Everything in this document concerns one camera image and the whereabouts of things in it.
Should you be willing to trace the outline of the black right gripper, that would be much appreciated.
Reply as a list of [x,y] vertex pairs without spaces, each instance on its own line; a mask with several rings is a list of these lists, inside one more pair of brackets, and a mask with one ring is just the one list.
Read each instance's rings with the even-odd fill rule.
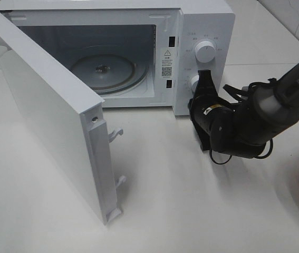
[[189,114],[201,150],[234,153],[234,112],[218,96],[211,70],[199,70],[198,75],[197,88],[189,101]]

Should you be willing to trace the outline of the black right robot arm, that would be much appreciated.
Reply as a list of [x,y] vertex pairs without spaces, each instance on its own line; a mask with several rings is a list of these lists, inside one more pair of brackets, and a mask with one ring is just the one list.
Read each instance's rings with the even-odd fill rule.
[[198,74],[188,109],[203,151],[264,159],[273,150],[273,137],[299,121],[299,63],[278,80],[241,90],[225,85],[235,103],[218,96],[210,70]]

